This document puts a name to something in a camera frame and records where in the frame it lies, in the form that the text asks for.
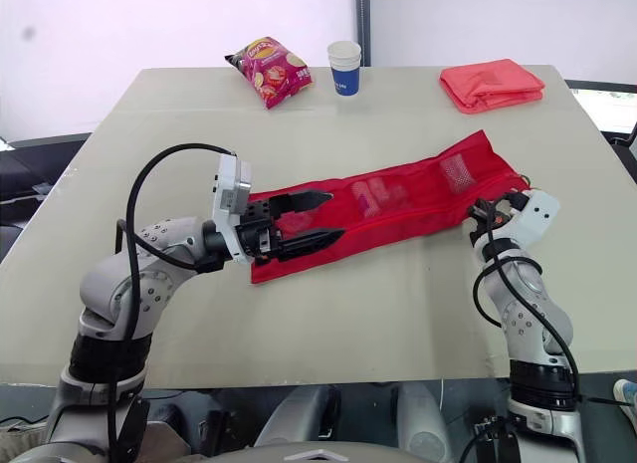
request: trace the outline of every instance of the pink towel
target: pink towel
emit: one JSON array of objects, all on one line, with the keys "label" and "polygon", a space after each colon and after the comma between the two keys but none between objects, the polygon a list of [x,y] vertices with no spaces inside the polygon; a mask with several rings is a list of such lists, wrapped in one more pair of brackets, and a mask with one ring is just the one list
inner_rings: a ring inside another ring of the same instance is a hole
[{"label": "pink towel", "polygon": [[462,113],[474,114],[541,99],[544,83],[509,59],[447,68],[440,84]]}]

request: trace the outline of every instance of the blue and white cup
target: blue and white cup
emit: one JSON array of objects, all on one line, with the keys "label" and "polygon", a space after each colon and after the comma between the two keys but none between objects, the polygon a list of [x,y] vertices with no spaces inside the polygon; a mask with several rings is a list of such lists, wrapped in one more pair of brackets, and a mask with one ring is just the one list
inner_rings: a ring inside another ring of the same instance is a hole
[{"label": "blue and white cup", "polygon": [[334,42],[327,47],[334,87],[339,95],[358,93],[360,75],[360,45],[355,42]]}]

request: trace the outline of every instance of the chip bag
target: chip bag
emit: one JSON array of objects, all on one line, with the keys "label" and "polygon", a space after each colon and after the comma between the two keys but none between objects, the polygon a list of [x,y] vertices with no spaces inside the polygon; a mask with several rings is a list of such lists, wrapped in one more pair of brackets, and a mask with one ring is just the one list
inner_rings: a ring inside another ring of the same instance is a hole
[{"label": "chip bag", "polygon": [[312,83],[308,65],[274,38],[260,38],[224,58],[252,83],[268,110]]}]

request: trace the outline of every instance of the table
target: table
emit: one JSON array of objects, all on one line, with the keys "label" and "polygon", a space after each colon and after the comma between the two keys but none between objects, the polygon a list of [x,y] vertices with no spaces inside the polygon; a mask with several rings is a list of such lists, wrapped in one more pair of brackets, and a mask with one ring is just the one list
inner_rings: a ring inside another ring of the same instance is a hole
[{"label": "table", "polygon": [[[365,69],[360,93],[316,85],[265,111],[232,69],[146,70],[83,146],[0,265],[0,381],[55,384],[82,310],[84,272],[112,252],[134,176],[160,150],[200,141],[253,165],[253,190],[349,176],[433,155],[484,129],[494,149],[556,196],[530,249],[570,314],[581,371],[635,366],[637,186],[558,72],[530,67],[544,99],[460,114],[439,68]],[[188,151],[145,184],[139,227],[209,216],[213,153]],[[147,383],[218,387],[508,374],[501,333],[471,301],[471,222],[261,286],[229,263],[171,301]],[[487,311],[494,313],[490,303]]]}]

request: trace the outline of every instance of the red mesh bag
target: red mesh bag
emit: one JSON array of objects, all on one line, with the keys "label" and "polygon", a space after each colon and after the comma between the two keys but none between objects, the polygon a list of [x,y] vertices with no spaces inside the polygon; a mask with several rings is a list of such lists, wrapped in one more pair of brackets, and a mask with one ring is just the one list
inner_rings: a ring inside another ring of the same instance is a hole
[{"label": "red mesh bag", "polygon": [[316,209],[282,215],[277,226],[284,238],[319,227],[345,229],[340,239],[322,251],[286,262],[253,265],[252,282],[266,282],[457,226],[467,218],[467,209],[477,198],[495,199],[512,188],[529,187],[494,153],[485,133],[478,131],[421,161],[251,194],[251,201],[304,189],[333,194],[333,199]]}]

